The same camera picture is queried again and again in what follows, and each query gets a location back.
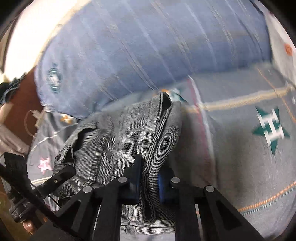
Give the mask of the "brown wooden headboard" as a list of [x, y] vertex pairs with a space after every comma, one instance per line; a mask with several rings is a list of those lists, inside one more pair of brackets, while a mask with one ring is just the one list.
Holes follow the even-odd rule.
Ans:
[[41, 112], [43, 110], [37, 95], [34, 71], [35, 69], [32, 68], [25, 74], [20, 87], [9, 102], [12, 107], [4, 120], [4, 125], [27, 145], [32, 143], [37, 132], [35, 127], [37, 119], [32, 111]]

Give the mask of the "blue plaid pillow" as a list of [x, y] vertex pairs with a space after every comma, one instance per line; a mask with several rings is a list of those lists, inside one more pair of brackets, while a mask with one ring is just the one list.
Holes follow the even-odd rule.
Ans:
[[270, 59], [253, 1], [90, 1], [48, 43], [34, 81], [48, 110], [85, 118], [189, 74]]

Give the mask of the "grey star-pattern bedsheet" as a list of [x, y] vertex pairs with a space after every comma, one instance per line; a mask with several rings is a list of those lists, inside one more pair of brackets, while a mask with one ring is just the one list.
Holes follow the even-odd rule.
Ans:
[[192, 75], [167, 94], [183, 111], [175, 172], [213, 184], [266, 240], [294, 240], [295, 85], [260, 66]]

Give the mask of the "white paper shopping bag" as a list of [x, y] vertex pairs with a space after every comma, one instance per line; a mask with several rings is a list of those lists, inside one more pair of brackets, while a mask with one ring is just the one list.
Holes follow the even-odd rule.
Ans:
[[272, 62], [276, 69], [295, 85], [295, 46], [288, 33], [260, 1], [253, 1], [262, 11], [269, 32]]

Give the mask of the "grey denim pants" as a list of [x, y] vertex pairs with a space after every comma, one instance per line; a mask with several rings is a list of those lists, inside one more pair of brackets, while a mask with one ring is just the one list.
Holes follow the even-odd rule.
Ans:
[[55, 158], [54, 173], [67, 166], [76, 171], [55, 195], [68, 199], [86, 186], [105, 186], [141, 155], [139, 203], [123, 207], [121, 229], [136, 235], [174, 232], [175, 216], [159, 200], [158, 174], [179, 140], [181, 127], [181, 103], [165, 92], [118, 110], [94, 113], [79, 123]]

